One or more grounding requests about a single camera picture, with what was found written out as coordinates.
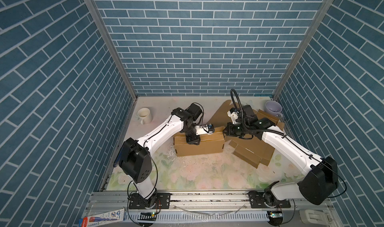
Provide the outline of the brown cardboard box top sheet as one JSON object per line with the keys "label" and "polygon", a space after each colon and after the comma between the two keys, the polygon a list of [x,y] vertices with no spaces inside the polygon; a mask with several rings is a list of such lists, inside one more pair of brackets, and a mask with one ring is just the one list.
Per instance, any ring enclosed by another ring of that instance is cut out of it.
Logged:
{"label": "brown cardboard box top sheet", "polygon": [[224,126],[216,127],[213,134],[200,135],[201,140],[199,145],[188,144],[184,133],[174,135],[174,149],[176,155],[178,157],[183,157],[222,153],[225,144],[225,137],[223,134],[224,128]]}

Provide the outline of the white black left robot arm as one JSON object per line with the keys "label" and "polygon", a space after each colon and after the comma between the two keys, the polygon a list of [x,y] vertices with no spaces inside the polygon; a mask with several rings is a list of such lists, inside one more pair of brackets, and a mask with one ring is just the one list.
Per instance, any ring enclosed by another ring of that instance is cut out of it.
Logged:
{"label": "white black left robot arm", "polygon": [[166,141],[177,133],[185,134],[188,145],[199,145],[201,135],[212,134],[212,124],[202,124],[204,108],[199,103],[192,103],[187,109],[176,108],[158,127],[138,138],[124,141],[116,164],[132,178],[139,195],[149,200],[156,192],[156,184],[150,179],[153,154]]}

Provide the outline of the brown cardboard box sheet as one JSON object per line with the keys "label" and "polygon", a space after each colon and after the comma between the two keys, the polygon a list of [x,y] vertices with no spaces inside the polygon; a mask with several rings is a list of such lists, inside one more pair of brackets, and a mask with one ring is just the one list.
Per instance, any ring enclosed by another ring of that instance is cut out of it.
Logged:
{"label": "brown cardboard box sheet", "polygon": [[225,144],[225,137],[223,134],[224,128],[224,126],[216,127],[213,134],[200,135],[201,140],[199,145],[188,144],[184,133],[174,135],[174,149],[176,155],[178,157],[183,157],[222,153]]}
{"label": "brown cardboard box sheet", "polygon": [[[209,120],[209,123],[215,127],[226,127],[231,122],[227,112],[233,108],[231,100],[226,100],[215,112],[215,114]],[[229,142],[234,150],[234,155],[257,168],[259,164],[268,166],[275,149],[259,140],[257,137],[246,135],[244,139],[238,137],[225,136],[225,140]]]}

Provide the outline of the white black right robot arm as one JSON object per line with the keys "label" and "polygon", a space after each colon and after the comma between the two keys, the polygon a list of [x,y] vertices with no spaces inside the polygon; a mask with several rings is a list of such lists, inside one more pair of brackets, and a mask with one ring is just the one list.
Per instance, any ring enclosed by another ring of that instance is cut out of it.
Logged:
{"label": "white black right robot arm", "polygon": [[274,208],[279,201],[300,198],[320,205],[338,188],[338,166],[333,158],[322,158],[306,149],[283,133],[272,120],[259,119],[249,105],[235,106],[227,115],[231,119],[224,129],[227,136],[243,139],[251,135],[264,141],[283,154],[304,175],[297,181],[276,181],[265,188],[263,199],[267,206]]}

